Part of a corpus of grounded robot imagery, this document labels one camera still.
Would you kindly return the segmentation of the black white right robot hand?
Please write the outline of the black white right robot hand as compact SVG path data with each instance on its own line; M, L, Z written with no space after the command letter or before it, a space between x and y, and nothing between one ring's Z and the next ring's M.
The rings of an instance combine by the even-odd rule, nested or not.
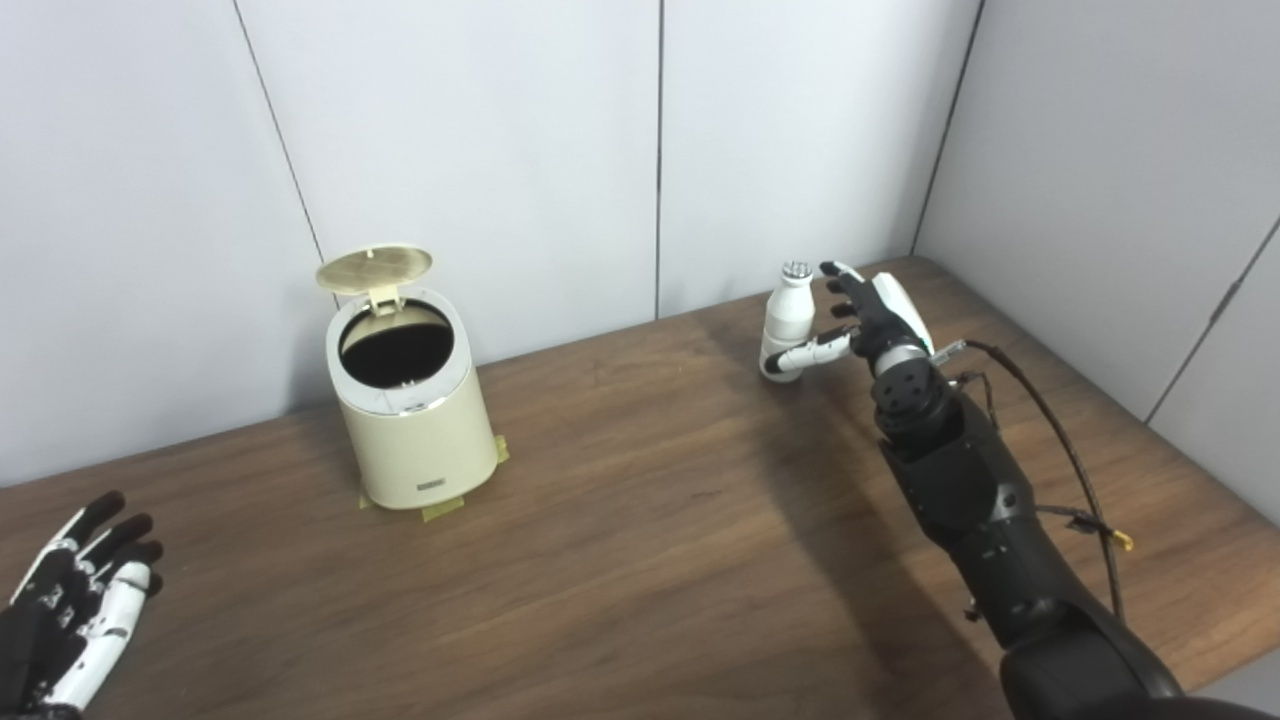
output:
M878 377L893 363L936 355L931 332L896 277L882 272L867 279L840 261L824 261L818 268L828 279L828 290L846 297L832 307L832 314L856 323L804 340L815 315L810 288L814 272L806 263L786 263L765 305L759 355L763 377L794 382L809 368L850 356L867 360Z

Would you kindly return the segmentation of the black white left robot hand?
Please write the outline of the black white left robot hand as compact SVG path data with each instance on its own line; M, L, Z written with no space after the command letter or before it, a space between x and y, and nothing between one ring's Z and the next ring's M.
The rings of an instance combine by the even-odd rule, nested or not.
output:
M82 719L163 589L154 519L110 491L76 511L3 597L1 715Z

